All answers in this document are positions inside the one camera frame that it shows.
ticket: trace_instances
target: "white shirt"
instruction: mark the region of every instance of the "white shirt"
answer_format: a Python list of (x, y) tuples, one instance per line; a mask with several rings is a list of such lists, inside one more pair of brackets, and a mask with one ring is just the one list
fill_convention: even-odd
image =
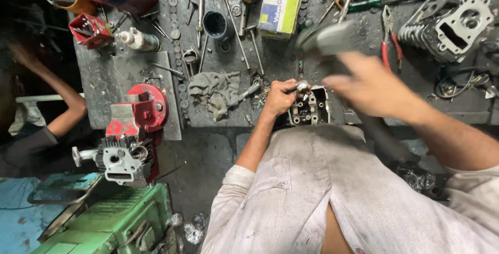
[(256, 173), (227, 172), (201, 253), (320, 253), (328, 202), (358, 254), (499, 253), (499, 167), (452, 172), (447, 208), (386, 168), (356, 127), (281, 130)]

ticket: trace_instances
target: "pliers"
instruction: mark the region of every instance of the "pliers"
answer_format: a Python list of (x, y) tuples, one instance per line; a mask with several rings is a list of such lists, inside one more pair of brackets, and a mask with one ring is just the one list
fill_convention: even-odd
[(402, 69), (402, 48), (397, 40), (397, 34), (393, 32), (393, 17), (390, 8), (385, 5), (383, 13), (381, 14), (383, 19), (384, 39), (381, 41), (381, 57), (383, 58), (383, 64), (388, 70), (391, 70), (390, 63), (388, 62), (388, 36), (392, 38), (393, 44), (397, 49), (397, 61), (399, 62), (399, 72)]

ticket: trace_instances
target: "metal workbench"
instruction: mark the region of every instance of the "metal workbench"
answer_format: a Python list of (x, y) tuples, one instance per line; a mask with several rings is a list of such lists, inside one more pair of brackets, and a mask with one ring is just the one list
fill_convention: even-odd
[[(410, 0), (401, 2), (397, 5), (391, 5), (392, 14), (395, 16), (394, 30), (398, 31), (400, 27), (408, 20), (414, 13), (419, 4), (423, 0)], [(240, 0), (229, 0), (231, 6), (239, 4)], [(332, 0), (327, 0), (325, 4), (320, 4), (318, 0), (309, 0), (307, 8), (307, 18), (312, 19), (315, 23), (320, 19), (326, 8), (330, 5)], [(493, 0), (493, 4), (499, 3), (499, 0)], [(259, 19), (261, 2), (251, 5), (248, 18), (248, 26), (255, 25)], [(170, 5), (168, 0), (159, 0), (156, 8), (159, 10), (159, 21), (161, 27), (167, 34), (171, 31), (170, 26)], [(206, 0), (205, 11), (217, 10), (223, 14), (227, 14), (227, 9), (224, 0)], [(335, 15), (337, 10), (328, 15), (325, 22), (332, 21), (337, 18)], [(196, 46), (196, 24), (197, 12), (189, 26), (184, 22), (189, 16), (190, 9), (187, 9), (187, 0), (178, 0), (177, 15), (180, 24), (179, 30), (181, 32), (180, 47), (183, 50), (189, 49), (191, 46)], [(122, 12), (111, 9), (107, 12), (109, 21), (116, 23), (121, 17)], [(364, 11), (354, 14), (348, 14), (348, 19), (353, 20), (355, 23), (355, 33), (352, 37), (355, 39), (356, 46), (360, 51), (368, 55), (379, 56), (381, 54), (381, 39), (383, 36), (383, 29), (381, 24), (381, 11)], [(236, 24), (239, 25), (240, 17), (235, 18)], [(129, 27), (137, 27), (140, 31), (155, 34), (161, 41), (162, 51), (169, 53), (170, 62), (175, 66), (175, 58), (173, 47), (174, 45), (166, 38), (162, 37), (151, 24), (146, 21), (141, 21), (138, 25), (133, 19), (128, 18), (119, 28), (121, 30), (128, 30)], [(256, 41), (259, 47), (260, 56), (265, 70), (265, 78), (269, 82), (273, 80), (286, 80), (290, 78), (298, 78), (298, 60), (294, 53), (296, 35), (290, 41), (276, 41), (271, 39), (262, 38), (256, 33)], [(244, 91), (250, 86), (250, 77), (259, 68), (257, 55), (254, 51), (253, 43), (249, 33), (246, 33), (246, 38), (242, 40), (247, 59), (251, 65), (251, 70), (246, 70), (246, 64), (241, 61), (242, 53), (235, 38), (230, 41), (231, 49), (228, 53), (221, 51), (218, 44), (212, 39), (208, 40), (208, 48), (213, 50), (213, 53), (206, 53), (205, 61), (203, 64), (203, 71), (213, 72), (241, 72), (240, 92)], [(123, 76), (117, 75), (121, 72), (129, 72), (129, 70), (120, 70), (122, 68), (133, 68), (126, 66), (113, 65), (112, 56), (130, 57), (140, 53), (125, 46), (121, 41), (116, 40), (115, 46), (107, 46), (96, 50), (87, 50), (86, 47), (74, 43), (78, 64), (81, 72), (83, 89), (85, 99), (88, 106), (88, 114), (90, 117), (91, 125), (94, 129), (105, 128), (111, 119), (111, 112), (109, 105), (121, 102), (122, 91), (119, 86), (123, 85), (119, 80)], [(390, 64), (396, 66), (396, 52), (394, 46), (389, 43), (389, 58)], [(440, 65), (434, 62), (428, 53), (420, 50), (412, 49), (408, 46), (403, 46), (404, 59), (402, 64), (402, 73), (400, 78), (409, 87), (419, 93), (422, 97), (431, 97), (433, 92), (434, 82), (438, 75)], [(320, 79), (323, 78), (324, 72), (311, 60), (305, 60), (303, 63), (304, 78), (310, 84), (320, 84)], [(179, 81), (173, 76), (174, 89), (177, 90)], [(331, 119), (334, 123), (357, 123), (356, 115), (350, 112), (345, 112), (341, 104), (336, 101), (333, 95), (330, 95), (330, 106), (332, 107)], [(183, 121), (183, 114), (180, 108), (180, 100), (177, 98), (178, 115), (180, 117), (180, 124), (182, 128), (186, 126)], [(469, 90), (458, 96), (451, 101), (429, 98), (429, 102), (436, 108), (471, 124), (484, 124), (488, 123), (490, 119), (491, 99), (484, 98), (484, 92), (481, 90)], [(246, 114), (250, 114), (253, 121), (257, 120), (262, 105), (252, 105), (251, 100), (241, 102), (239, 105), (233, 107), (226, 117), (218, 122), (213, 122), (212, 113), (208, 112), (202, 105), (193, 105), (189, 107), (190, 126), (193, 127), (212, 127), (212, 126), (234, 126), (246, 127), (251, 126), (245, 119)], [(397, 121), (388, 120), (389, 124), (396, 125)]]

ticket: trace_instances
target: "gray rag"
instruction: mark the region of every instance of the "gray rag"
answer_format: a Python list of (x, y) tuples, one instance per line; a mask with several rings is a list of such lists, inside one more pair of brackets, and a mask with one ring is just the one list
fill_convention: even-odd
[(189, 96), (194, 101), (205, 105), (213, 117), (220, 120), (230, 106), (237, 105), (239, 90), (239, 72), (220, 74), (202, 72), (191, 78)]

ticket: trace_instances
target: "hand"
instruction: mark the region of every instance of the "hand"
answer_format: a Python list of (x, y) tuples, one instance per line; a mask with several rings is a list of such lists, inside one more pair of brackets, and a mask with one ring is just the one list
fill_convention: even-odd
[(276, 118), (289, 110), (296, 99), (303, 98), (303, 93), (296, 90), (296, 83), (296, 79), (273, 81), (262, 114)]
[(339, 54), (338, 58), (351, 76), (332, 75), (322, 82), (365, 114), (410, 122), (421, 109), (429, 106), (387, 70), (378, 57), (347, 52)]
[(12, 59), (16, 60), (20, 64), (28, 67), (29, 70), (33, 72), (40, 71), (40, 61), (30, 52), (24, 45), (20, 43), (9, 43), (9, 49), (12, 54)]

